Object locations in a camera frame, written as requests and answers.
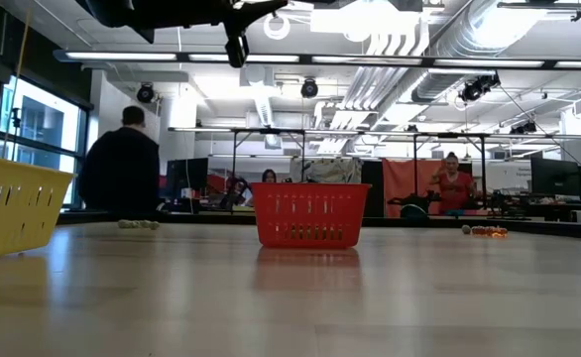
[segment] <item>ceiling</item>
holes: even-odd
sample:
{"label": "ceiling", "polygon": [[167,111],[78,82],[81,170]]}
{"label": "ceiling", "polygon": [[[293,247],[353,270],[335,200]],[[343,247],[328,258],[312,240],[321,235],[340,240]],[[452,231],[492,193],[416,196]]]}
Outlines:
{"label": "ceiling", "polygon": [[[449,21],[466,2],[466,0],[444,0],[445,10],[432,15],[430,20],[430,35],[438,31]],[[0,5],[20,19],[25,18],[27,9],[33,14],[32,26],[38,32],[50,38],[64,49],[93,51],[182,51],[182,52],[222,52],[226,41],[222,27],[198,26],[191,29],[158,30],[156,43],[146,44],[136,33],[128,28],[109,29],[101,26],[74,0],[0,0]],[[539,21],[520,40],[506,49],[501,56],[512,58],[581,58],[581,21],[572,23],[570,14],[549,14]],[[289,35],[283,40],[270,39],[263,30],[263,22],[259,21],[248,30],[252,53],[293,53],[293,54],[363,54],[369,41],[355,43],[347,40],[341,34],[320,34],[310,31],[310,26],[291,22]],[[227,64],[117,64],[119,72],[139,71],[186,71],[196,82],[223,80],[235,82],[239,78],[239,70]],[[334,88],[334,93],[344,95],[352,82],[357,67],[333,66],[293,66],[279,65],[274,67],[276,75],[293,74],[301,79],[314,76],[324,88]],[[448,93],[444,106],[431,106],[424,113],[424,123],[437,123],[438,131],[450,129],[447,123],[455,123],[458,128],[465,120],[478,129],[494,127],[500,121],[522,114],[523,110],[544,108],[537,111],[539,120],[544,126],[557,126],[559,117],[557,109],[548,111],[548,104],[557,97],[581,91],[581,72],[563,71],[512,71],[500,72],[503,88],[488,94],[485,100],[469,107],[466,111],[459,110],[453,104],[455,93]],[[138,83],[118,83],[119,87],[138,85]],[[302,100],[298,95],[299,83],[285,83],[288,93],[271,100],[274,111],[305,112],[313,111],[317,100]],[[177,91],[177,84],[164,86],[164,92]],[[542,98],[542,92],[549,93],[547,99]],[[222,117],[244,117],[246,112],[254,111],[253,100],[248,98],[218,98],[205,93],[210,110],[201,111],[206,119]]]}

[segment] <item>security camera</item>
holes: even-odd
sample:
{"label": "security camera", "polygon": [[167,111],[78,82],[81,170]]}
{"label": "security camera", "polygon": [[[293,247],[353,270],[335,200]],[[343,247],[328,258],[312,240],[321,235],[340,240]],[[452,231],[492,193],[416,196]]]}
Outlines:
{"label": "security camera", "polygon": [[301,87],[301,96],[310,99],[316,97],[317,93],[319,93],[317,82],[315,82],[314,78],[307,78]]}
{"label": "security camera", "polygon": [[141,89],[136,94],[136,98],[139,99],[141,103],[152,103],[156,92],[154,91],[154,85],[152,83],[142,83]]}

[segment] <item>glass wall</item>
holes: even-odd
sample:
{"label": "glass wall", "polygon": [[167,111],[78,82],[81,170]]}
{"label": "glass wall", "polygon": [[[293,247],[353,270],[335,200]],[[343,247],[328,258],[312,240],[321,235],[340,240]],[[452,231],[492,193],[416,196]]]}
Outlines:
{"label": "glass wall", "polygon": [[[87,113],[78,106],[12,77],[0,105],[0,158],[77,174],[86,121]],[[64,204],[80,205],[74,188],[72,183]]]}

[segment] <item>table surface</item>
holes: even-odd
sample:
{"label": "table surface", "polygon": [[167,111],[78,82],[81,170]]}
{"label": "table surface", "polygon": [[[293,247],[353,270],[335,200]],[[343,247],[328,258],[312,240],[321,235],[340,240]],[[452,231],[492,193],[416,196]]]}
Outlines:
{"label": "table surface", "polygon": [[65,226],[0,258],[0,356],[581,357],[581,240],[371,228],[323,252],[255,226]]}

